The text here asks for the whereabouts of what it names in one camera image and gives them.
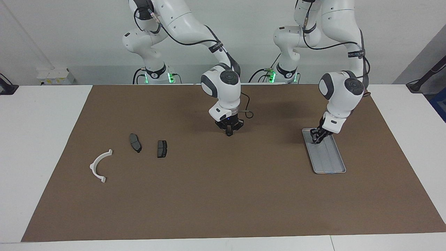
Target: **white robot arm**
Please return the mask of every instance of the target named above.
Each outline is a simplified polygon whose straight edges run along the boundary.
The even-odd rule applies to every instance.
[[[355,20],[354,0],[298,0],[294,19],[299,26],[280,27],[274,34],[274,42],[281,50],[277,75],[287,83],[292,82],[300,59],[297,48],[324,50],[334,47],[314,48],[321,40],[321,31],[316,24],[319,11],[322,12],[324,34],[339,42],[334,46],[345,45],[347,48],[350,70],[326,73],[319,82],[319,90],[328,105],[319,127],[311,132],[316,144],[341,131],[363,97],[370,71],[362,32]]]
[[[130,52],[143,58],[149,77],[168,70],[159,53],[151,48],[168,36],[186,46],[203,44],[217,58],[219,64],[202,75],[201,85],[208,95],[218,99],[209,114],[227,136],[232,136],[244,124],[238,118],[240,67],[223,43],[193,16],[184,0],[129,0],[129,4],[138,30],[124,35],[123,42]]]

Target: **white curved object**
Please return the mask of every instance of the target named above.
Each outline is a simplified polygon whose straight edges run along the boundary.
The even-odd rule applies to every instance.
[[[103,158],[108,157],[108,156],[111,156],[112,154],[113,154],[113,150],[110,149],[110,150],[108,150],[108,152],[99,155],[99,157],[97,157],[97,158],[95,159],[95,161],[90,165],[90,169],[93,171],[93,174],[94,174],[96,177],[98,177],[98,179],[100,179],[102,183],[105,183],[105,179],[106,179],[106,178],[105,178],[104,176],[99,176],[99,175],[96,173],[96,167],[98,166],[98,163],[99,163]]]

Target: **white tabletop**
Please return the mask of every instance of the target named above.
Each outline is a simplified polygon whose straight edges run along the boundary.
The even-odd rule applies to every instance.
[[[0,96],[2,250],[446,250],[446,233],[19,243],[91,86],[22,86]],[[446,221],[446,124],[421,94],[373,85],[372,98]]]

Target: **gray tray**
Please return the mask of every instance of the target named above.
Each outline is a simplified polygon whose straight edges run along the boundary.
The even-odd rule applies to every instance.
[[[339,153],[333,136],[326,137],[320,144],[313,144],[310,131],[313,128],[304,128],[304,135],[308,155],[310,156],[313,170],[317,174],[345,173],[345,165]]]

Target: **brown mat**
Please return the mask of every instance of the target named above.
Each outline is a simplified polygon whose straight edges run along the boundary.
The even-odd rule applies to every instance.
[[[316,175],[318,87],[243,91],[256,116],[229,138],[200,86],[94,86],[22,241],[446,232],[370,97],[335,136],[347,173]],[[108,149],[103,184],[89,165]]]

